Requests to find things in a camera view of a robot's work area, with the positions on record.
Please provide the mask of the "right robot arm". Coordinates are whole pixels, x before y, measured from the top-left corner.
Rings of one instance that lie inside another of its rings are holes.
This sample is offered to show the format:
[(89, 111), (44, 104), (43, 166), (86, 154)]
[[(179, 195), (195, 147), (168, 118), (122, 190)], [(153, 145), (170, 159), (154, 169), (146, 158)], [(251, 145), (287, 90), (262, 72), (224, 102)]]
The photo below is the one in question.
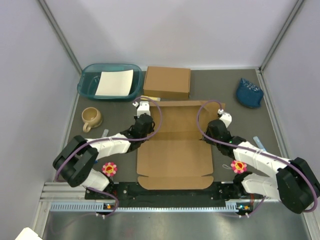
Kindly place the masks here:
[(239, 136), (232, 136), (225, 123), (208, 123), (203, 140), (215, 145), (224, 155), (249, 165), (264, 175), (244, 171), (233, 180), (233, 192), (239, 198), (259, 194), (282, 202), (296, 214), (317, 208), (320, 183), (303, 158), (288, 159), (263, 151)]

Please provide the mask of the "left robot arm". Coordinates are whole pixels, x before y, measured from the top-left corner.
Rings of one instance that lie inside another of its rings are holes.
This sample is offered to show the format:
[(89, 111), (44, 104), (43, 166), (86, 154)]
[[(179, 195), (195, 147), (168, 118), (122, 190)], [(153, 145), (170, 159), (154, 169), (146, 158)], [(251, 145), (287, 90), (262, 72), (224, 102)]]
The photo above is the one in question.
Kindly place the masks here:
[(77, 135), (55, 158), (52, 166), (70, 187), (95, 189), (102, 198), (109, 198), (114, 191), (113, 182), (109, 176), (93, 169), (95, 162), (137, 150), (154, 132), (154, 127), (153, 118), (144, 113), (129, 129), (111, 137), (89, 140)]

